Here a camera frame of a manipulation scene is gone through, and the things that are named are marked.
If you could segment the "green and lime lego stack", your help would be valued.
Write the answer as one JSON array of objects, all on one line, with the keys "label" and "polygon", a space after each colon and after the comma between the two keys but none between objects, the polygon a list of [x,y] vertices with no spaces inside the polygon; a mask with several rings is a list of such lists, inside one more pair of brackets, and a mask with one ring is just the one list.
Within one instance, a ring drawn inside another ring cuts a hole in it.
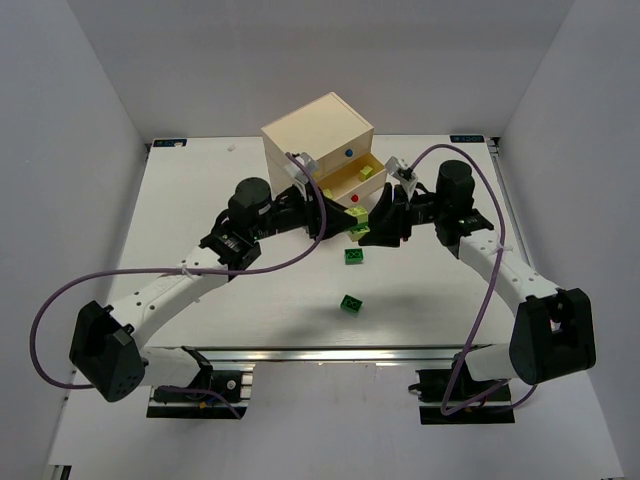
[{"label": "green and lime lego stack", "polygon": [[357,220],[356,226],[349,229],[346,234],[352,242],[358,242],[370,231],[368,211],[362,206],[354,206],[346,209],[345,212]]}]

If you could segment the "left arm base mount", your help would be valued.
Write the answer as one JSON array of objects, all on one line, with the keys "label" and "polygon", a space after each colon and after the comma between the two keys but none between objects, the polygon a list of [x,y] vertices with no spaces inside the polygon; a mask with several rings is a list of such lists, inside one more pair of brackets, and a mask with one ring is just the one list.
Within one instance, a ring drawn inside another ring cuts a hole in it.
[{"label": "left arm base mount", "polygon": [[240,420],[251,397],[252,372],[219,367],[193,347],[144,351],[151,419]]}]

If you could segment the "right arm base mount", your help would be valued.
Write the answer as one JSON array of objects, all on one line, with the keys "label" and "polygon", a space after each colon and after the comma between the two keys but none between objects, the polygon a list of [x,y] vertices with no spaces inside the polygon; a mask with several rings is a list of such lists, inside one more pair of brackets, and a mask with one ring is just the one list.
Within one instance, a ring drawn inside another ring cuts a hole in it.
[{"label": "right arm base mount", "polygon": [[[513,424],[515,416],[510,408],[511,390],[502,385],[490,395],[483,395],[471,405],[445,416],[440,408],[458,354],[454,356],[449,369],[417,370],[417,382],[408,387],[419,401],[420,423],[422,425],[497,425]],[[447,403],[454,408],[497,384],[496,380],[475,381],[466,366],[462,367]]]}]

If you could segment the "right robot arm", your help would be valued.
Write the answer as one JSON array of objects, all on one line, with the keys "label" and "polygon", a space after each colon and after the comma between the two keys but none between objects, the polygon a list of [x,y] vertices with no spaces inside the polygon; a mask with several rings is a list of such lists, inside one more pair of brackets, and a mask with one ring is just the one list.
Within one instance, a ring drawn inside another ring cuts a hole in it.
[{"label": "right robot arm", "polygon": [[448,160],[439,167],[436,189],[421,190],[416,174],[390,158],[386,184],[369,215],[363,246],[397,247],[413,227],[432,223],[440,243],[456,259],[492,284],[514,314],[506,344],[475,348],[463,369],[476,382],[518,378],[528,385],[592,368],[596,363],[591,302],[580,289],[563,289],[507,249],[493,224],[474,206],[471,167]]}]

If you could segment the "cream drawer cabinet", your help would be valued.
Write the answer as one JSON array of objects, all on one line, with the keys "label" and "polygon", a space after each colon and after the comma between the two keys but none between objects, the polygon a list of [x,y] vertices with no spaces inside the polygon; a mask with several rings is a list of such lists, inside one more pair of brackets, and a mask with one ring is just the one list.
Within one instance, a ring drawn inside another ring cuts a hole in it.
[{"label": "cream drawer cabinet", "polygon": [[292,185],[285,171],[287,152],[308,153],[320,167],[316,182],[329,174],[324,171],[322,158],[333,146],[358,136],[370,134],[374,127],[336,93],[328,93],[307,105],[281,117],[262,128],[262,138],[274,194]]}]

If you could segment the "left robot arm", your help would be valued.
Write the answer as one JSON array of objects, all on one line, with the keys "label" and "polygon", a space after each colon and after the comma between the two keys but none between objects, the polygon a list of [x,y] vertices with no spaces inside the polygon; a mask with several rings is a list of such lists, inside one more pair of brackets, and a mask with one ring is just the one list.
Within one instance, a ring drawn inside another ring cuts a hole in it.
[{"label": "left robot arm", "polygon": [[344,206],[311,185],[290,186],[272,196],[266,180],[244,179],[177,273],[163,274],[108,306],[91,301],[80,309],[70,360],[108,402],[151,382],[154,373],[168,374],[169,385],[190,386],[205,367],[194,352],[145,347],[162,326],[246,270],[261,254],[260,240],[298,228],[324,240],[355,224]]}]

